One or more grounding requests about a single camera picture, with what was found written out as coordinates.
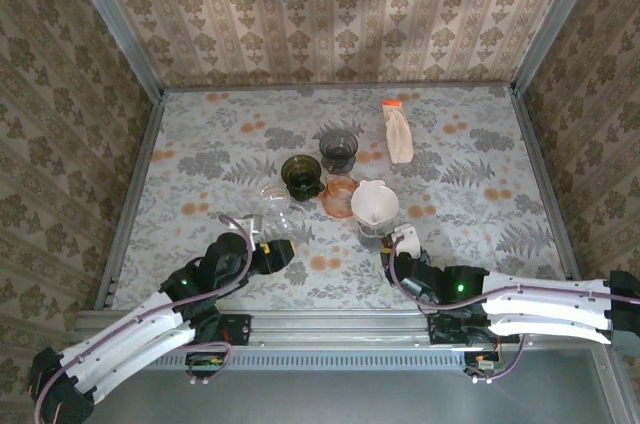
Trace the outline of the wide aluminium mounting rail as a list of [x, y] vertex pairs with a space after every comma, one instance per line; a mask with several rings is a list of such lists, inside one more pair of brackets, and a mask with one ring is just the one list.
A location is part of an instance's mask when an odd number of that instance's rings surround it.
[[[356, 311], [229, 311], [252, 317], [249, 344], [244, 349], [262, 350], [411, 350], [411, 349], [489, 349], [487, 343], [433, 344], [427, 319], [417, 310]], [[72, 341], [97, 334], [125, 311], [81, 311]], [[568, 337], [530, 335], [528, 349], [588, 348], [597, 343]]]

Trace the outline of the coffee filter pack orange label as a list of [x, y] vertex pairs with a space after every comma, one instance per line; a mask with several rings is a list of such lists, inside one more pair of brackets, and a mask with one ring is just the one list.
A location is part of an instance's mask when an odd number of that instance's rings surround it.
[[384, 99], [382, 110], [391, 162], [410, 163], [414, 157], [414, 146], [403, 103], [399, 100]]

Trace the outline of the orange glass cup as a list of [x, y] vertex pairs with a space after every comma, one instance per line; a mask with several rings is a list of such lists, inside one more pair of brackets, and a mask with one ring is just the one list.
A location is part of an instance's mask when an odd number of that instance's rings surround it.
[[337, 219], [353, 215], [351, 199], [358, 183], [349, 175], [329, 175], [326, 178], [322, 204], [326, 213]]

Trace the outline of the clear glass cup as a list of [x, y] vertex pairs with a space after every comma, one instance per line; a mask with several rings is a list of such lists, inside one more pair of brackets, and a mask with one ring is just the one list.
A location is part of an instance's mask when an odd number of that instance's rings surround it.
[[269, 185], [259, 192], [262, 231], [271, 240], [293, 239], [295, 224], [304, 209], [296, 204], [286, 187]]

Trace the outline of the aluminium table edge rail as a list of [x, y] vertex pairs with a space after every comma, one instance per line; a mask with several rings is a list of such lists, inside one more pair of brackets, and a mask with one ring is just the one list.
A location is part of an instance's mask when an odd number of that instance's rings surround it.
[[165, 88], [162, 90], [162, 96], [171, 93], [199, 93], [199, 92], [235, 92], [235, 91], [302, 91], [308, 94], [311, 90], [333, 90], [333, 89], [400, 89], [400, 88], [480, 88], [480, 87], [506, 87], [511, 88], [512, 84], [502, 81], [484, 81], [484, 82], [390, 82], [390, 83], [329, 83], [329, 84], [284, 84], [284, 85], [253, 85], [253, 86], [223, 86], [223, 87], [184, 87], [184, 88]]
[[117, 290], [118, 279], [124, 264], [152, 154], [160, 132], [164, 108], [163, 97], [160, 97], [152, 106], [97, 297], [93, 305], [93, 309], [96, 311], [102, 311], [112, 305], [113, 295]]
[[582, 280], [581, 271], [564, 224], [562, 212], [560, 210], [551, 179], [546, 169], [544, 157], [538, 143], [528, 109], [522, 96], [513, 86], [509, 87], [509, 91], [550, 229], [555, 239], [560, 263], [564, 269], [564, 276], [569, 280]]

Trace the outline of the floral patterned table cover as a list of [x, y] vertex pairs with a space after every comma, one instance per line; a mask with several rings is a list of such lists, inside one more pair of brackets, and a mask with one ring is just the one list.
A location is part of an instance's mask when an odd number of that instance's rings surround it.
[[[384, 99], [403, 103], [414, 146], [393, 164]], [[324, 133], [358, 141], [354, 179], [383, 180], [438, 267], [471, 265], [561, 279], [560, 263], [521, 130], [505, 87], [171, 93], [112, 305], [132, 309], [223, 231], [221, 215], [261, 215], [259, 192], [281, 166], [317, 156]], [[291, 239], [293, 261], [255, 276], [224, 310], [407, 309], [384, 276], [377, 244], [319, 198]]]

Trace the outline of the small electronics board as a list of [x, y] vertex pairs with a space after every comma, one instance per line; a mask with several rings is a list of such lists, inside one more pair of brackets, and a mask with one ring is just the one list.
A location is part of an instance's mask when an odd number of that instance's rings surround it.
[[226, 358], [227, 353], [223, 351], [187, 353], [187, 374], [196, 379], [210, 378], [224, 366]]
[[464, 373], [470, 377], [491, 377], [502, 372], [504, 368], [505, 363], [497, 351], [466, 352], [464, 354]]

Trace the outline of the white paper coffee filter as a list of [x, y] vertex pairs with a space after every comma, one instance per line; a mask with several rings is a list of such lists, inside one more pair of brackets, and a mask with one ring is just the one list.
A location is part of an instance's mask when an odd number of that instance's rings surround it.
[[351, 197], [351, 210], [360, 224], [376, 227], [393, 220], [400, 203], [383, 180], [361, 180]]

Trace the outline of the green glass coffee dripper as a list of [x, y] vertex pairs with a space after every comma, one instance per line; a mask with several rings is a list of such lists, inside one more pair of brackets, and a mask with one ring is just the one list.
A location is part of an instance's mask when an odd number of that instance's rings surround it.
[[320, 163], [305, 154], [288, 158], [281, 167], [281, 178], [291, 197], [298, 202], [313, 199], [325, 190], [321, 175]]

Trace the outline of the grey metal panel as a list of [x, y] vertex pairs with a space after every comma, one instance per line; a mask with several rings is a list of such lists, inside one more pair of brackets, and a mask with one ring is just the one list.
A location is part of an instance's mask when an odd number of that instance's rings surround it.
[[583, 351], [531, 351], [505, 378], [453, 371], [145, 371], [86, 424], [613, 424]]

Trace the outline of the aluminium frame post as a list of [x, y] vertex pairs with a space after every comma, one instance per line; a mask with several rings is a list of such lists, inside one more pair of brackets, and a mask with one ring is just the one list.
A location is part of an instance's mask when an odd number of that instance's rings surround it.
[[144, 51], [142, 40], [136, 36], [133, 27], [126, 18], [124, 8], [117, 0], [91, 1], [126, 57], [151, 103], [156, 105], [162, 99], [163, 87], [154, 73], [149, 57]]
[[529, 86], [576, 2], [577, 0], [551, 0], [511, 82], [515, 96], [521, 96]]

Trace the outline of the grey smoked coffee dripper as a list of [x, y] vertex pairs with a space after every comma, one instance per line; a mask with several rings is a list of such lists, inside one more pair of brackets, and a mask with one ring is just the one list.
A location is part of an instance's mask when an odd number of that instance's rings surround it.
[[319, 151], [321, 164], [329, 173], [348, 174], [356, 162], [358, 141], [347, 130], [331, 129], [322, 135]]

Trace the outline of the clear dripper with wooden handle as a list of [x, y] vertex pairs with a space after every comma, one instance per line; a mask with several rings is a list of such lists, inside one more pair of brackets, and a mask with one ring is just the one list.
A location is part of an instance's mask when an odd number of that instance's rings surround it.
[[383, 239], [394, 231], [397, 225], [399, 207], [397, 205], [369, 206], [354, 208], [359, 233], [363, 238]]

